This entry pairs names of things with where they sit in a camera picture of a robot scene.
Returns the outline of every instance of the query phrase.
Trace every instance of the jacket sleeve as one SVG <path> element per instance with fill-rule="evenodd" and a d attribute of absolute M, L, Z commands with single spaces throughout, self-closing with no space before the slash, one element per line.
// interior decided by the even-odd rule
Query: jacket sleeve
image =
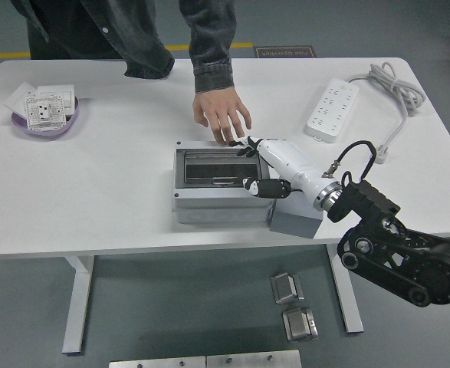
<path fill-rule="evenodd" d="M 191 28 L 189 55 L 194 66 L 195 92 L 233 87 L 229 48 L 235 36 L 234 0 L 179 0 Z"/>

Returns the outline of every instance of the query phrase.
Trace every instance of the purple bowl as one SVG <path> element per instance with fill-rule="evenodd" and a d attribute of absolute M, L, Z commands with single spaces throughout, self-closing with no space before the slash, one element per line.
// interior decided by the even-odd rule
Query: purple bowl
<path fill-rule="evenodd" d="M 77 118 L 77 115 L 78 115 L 78 99 L 75 97 L 74 98 L 74 114 L 71 115 L 71 117 L 68 120 L 66 120 L 66 125 L 64 125 L 60 129 L 47 130 L 47 131 L 27 129 L 27 120 L 24 119 L 23 117 L 21 117 L 20 115 L 17 115 L 16 113 L 11 114 L 11 122 L 13 123 L 13 125 L 15 125 L 17 128 L 19 128 L 19 130 L 21 130 L 22 132 L 27 133 L 27 134 L 32 134 L 35 136 L 58 136 L 64 132 L 66 132 L 68 129 L 70 129 L 71 124 L 73 124 L 73 122 Z"/>

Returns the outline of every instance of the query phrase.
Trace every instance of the human hand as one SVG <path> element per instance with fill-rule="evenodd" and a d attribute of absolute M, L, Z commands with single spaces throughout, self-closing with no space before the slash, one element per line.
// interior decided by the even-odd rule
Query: human hand
<path fill-rule="evenodd" d="M 250 113 L 234 87 L 195 94 L 192 109 L 194 120 L 204 127 L 211 126 L 216 142 L 222 146 L 233 140 L 230 121 L 237 138 L 245 136 L 237 111 L 243 116 L 247 129 L 252 128 Z"/>

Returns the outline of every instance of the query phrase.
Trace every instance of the electrical box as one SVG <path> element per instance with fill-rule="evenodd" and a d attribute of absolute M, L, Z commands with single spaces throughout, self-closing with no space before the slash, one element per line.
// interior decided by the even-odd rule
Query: electrical box
<path fill-rule="evenodd" d="M 181 223 L 267 221 L 274 199 L 252 196 L 243 179 L 268 179 L 259 156 L 215 142 L 178 142 L 174 158 L 172 211 Z"/>

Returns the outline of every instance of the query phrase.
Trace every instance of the dark jacket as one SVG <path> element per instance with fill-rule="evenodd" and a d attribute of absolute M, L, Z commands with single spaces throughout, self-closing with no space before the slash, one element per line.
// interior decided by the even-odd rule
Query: dark jacket
<path fill-rule="evenodd" d="M 36 14 L 31 1 L 11 3 L 49 40 L 45 21 Z M 126 76 L 160 79 L 170 73 L 174 59 L 156 33 L 153 0 L 79 1 L 127 63 Z M 236 29 L 234 0 L 179 0 L 179 7 L 191 28 L 189 54 L 194 65 L 195 92 L 232 87 L 228 50 Z"/>

